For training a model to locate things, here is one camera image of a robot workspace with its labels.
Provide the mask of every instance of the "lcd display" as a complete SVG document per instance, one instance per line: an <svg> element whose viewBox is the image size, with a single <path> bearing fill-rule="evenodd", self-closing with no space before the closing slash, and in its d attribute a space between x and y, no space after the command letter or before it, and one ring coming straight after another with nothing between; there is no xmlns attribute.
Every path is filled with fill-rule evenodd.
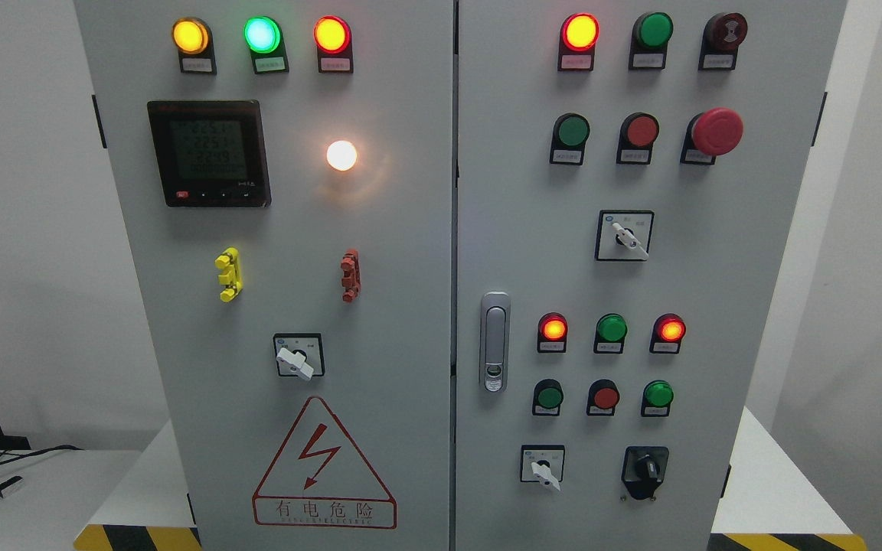
<svg viewBox="0 0 882 551"><path fill-rule="evenodd" d="M238 121L171 121L183 179L245 179L247 161Z"/></svg>

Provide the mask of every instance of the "electrical control cabinet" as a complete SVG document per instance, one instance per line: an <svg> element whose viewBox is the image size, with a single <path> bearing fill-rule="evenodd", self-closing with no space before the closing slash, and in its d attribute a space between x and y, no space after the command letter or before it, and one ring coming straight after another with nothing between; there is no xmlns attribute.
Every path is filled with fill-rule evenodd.
<svg viewBox="0 0 882 551"><path fill-rule="evenodd" d="M707 548L843 11L461 0L456 549Z"/></svg>
<svg viewBox="0 0 882 551"><path fill-rule="evenodd" d="M76 7L204 549L447 550L454 4Z"/></svg>
<svg viewBox="0 0 882 551"><path fill-rule="evenodd" d="M74 4L207 551L706 548L844 0Z"/></svg>

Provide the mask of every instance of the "white switch handle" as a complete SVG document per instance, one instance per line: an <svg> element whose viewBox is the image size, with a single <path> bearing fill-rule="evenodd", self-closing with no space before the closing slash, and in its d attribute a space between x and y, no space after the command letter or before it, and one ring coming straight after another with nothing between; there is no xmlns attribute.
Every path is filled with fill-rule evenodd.
<svg viewBox="0 0 882 551"><path fill-rule="evenodd" d="M540 479L540 485L543 488L548 489L549 491L560 491L560 481L557 480L557 477L554 477L550 468L546 465L540 465L533 461L529 464L529 467L533 470L533 475L536 478Z"/></svg>
<svg viewBox="0 0 882 551"><path fill-rule="evenodd" d="M645 247L642 246L642 242L635 237L634 233L624 229L622 224L617 222L612 223L612 230L615 230L615 235L617 235L619 241L622 242L622 245L624 245L626 249L638 255L642 260L648 260L648 251L645 250Z"/></svg>
<svg viewBox="0 0 882 551"><path fill-rule="evenodd" d="M277 362L287 367L299 379L312 380L312 375L315 373L315 368L305 362L305 356L298 352L292 352L287 348L281 348L277 351Z"/></svg>

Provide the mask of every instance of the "yellow black hazard stripe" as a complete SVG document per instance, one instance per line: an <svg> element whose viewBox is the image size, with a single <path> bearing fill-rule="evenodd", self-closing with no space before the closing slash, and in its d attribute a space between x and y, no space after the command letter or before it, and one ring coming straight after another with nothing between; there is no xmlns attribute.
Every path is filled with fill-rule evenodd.
<svg viewBox="0 0 882 551"><path fill-rule="evenodd" d="M202 551L196 529L88 524L77 551ZM707 551L867 551L859 536L813 533L714 533Z"/></svg>
<svg viewBox="0 0 882 551"><path fill-rule="evenodd" d="M713 533L707 551L867 551L867 544L853 534Z"/></svg>
<svg viewBox="0 0 882 551"><path fill-rule="evenodd" d="M196 529L87 524L73 542L77 551L202 551Z"/></svg>

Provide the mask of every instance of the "gray metal panel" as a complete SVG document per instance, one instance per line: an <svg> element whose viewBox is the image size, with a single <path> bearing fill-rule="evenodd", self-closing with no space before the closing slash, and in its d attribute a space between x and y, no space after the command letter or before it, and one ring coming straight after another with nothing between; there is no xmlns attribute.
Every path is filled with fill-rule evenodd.
<svg viewBox="0 0 882 551"><path fill-rule="evenodd" d="M325 14L349 22L356 73L316 70ZM452 3L78 0L77 15L204 548L447 549ZM217 76L179 73L183 15L210 25ZM251 15L279 22L290 73L252 72ZM272 206L168 209L153 99L259 100ZM360 152L347 174L325 163L336 139ZM228 246L245 289L224 304L213 261ZM353 304L348 247L363 271ZM325 377L280 379L274 332L321 332ZM395 496L396 530L255 524L251 497L312 394Z"/></svg>
<svg viewBox="0 0 882 551"><path fill-rule="evenodd" d="M458 402L456 548L706 548L731 445L809 153L842 0L462 0L459 29ZM558 73L560 24L602 24L592 73ZM644 11L675 21L668 65L629 72ZM711 15L741 11L750 33L734 72L697 71ZM745 121L740 146L713 167L679 164L686 126L726 106ZM549 165L557 116L587 116L582 167ZM631 112L658 117L648 167L615 163ZM647 262L595 262L598 212L655 211ZM512 300L503 392L477 384L479 300ZM537 354L539 318L570 322L565 354ZM592 353L610 311L629 324L626 352ZM686 321L679 355L652 355L652 322ZM560 416L529 413L533 385L559 380ZM616 416L586 416L588 386L615 380ZM643 419L643 387L665 379L671 416ZM553 494L519 482L521 444L563 444ZM626 446L668 446L655 502L620 501Z"/></svg>

